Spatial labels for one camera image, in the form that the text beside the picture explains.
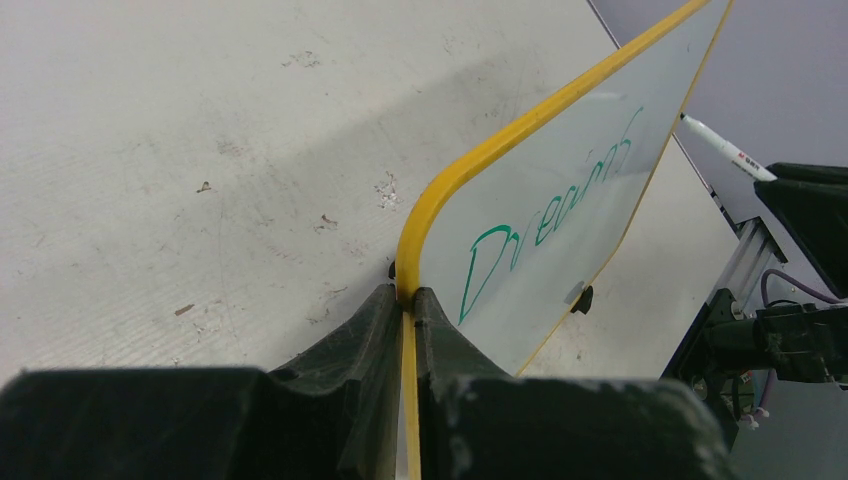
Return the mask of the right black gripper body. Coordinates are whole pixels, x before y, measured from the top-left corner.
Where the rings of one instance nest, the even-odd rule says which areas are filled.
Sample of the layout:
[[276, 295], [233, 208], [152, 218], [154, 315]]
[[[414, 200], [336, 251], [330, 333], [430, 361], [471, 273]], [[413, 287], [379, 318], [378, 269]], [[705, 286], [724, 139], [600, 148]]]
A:
[[708, 384], [748, 370], [773, 370], [780, 380], [847, 380], [847, 307], [777, 301], [737, 318], [735, 298], [720, 289], [702, 306], [662, 375]]

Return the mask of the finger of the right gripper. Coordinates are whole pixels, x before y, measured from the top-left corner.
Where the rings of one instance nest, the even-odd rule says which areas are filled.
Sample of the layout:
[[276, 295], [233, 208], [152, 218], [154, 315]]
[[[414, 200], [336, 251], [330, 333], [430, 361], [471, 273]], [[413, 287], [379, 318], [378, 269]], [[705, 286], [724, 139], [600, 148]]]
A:
[[847, 297], [847, 185], [757, 181], [759, 200], [779, 220], [833, 295]]
[[820, 183], [826, 185], [847, 184], [847, 168], [841, 166], [777, 162], [767, 166], [767, 169], [781, 180]]

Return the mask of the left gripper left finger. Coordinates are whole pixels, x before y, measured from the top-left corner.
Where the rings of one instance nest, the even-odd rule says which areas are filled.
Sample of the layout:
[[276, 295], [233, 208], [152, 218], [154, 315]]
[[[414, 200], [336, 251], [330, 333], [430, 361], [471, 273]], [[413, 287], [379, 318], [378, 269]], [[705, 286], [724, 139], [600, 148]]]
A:
[[286, 364], [28, 371], [1, 392], [5, 479], [391, 479], [391, 284]]

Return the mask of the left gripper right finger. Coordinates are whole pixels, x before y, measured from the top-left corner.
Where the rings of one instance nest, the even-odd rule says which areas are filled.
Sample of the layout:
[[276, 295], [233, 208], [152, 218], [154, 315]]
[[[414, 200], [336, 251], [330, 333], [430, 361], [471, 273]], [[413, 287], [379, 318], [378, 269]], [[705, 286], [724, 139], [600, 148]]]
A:
[[732, 479], [709, 409], [673, 380], [515, 378], [413, 300], [426, 479]]

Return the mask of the white marker pen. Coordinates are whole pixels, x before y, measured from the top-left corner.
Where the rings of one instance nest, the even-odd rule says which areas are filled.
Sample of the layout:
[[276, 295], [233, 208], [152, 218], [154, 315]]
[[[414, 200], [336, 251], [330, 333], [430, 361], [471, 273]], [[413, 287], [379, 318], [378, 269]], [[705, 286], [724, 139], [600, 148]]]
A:
[[680, 114], [682, 123], [696, 136], [713, 147], [723, 158], [730, 161], [739, 170], [754, 181], [772, 182], [778, 177], [766, 167], [747, 155], [743, 150], [725, 139], [703, 122], [685, 113]]

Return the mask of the yellow framed whiteboard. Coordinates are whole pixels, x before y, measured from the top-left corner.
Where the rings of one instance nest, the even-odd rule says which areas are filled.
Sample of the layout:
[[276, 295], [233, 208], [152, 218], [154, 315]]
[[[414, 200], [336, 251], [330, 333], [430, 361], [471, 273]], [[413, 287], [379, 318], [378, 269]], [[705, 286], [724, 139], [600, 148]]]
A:
[[690, 1], [440, 172], [396, 255], [408, 475], [419, 479], [422, 297], [509, 374], [618, 250], [732, 5]]

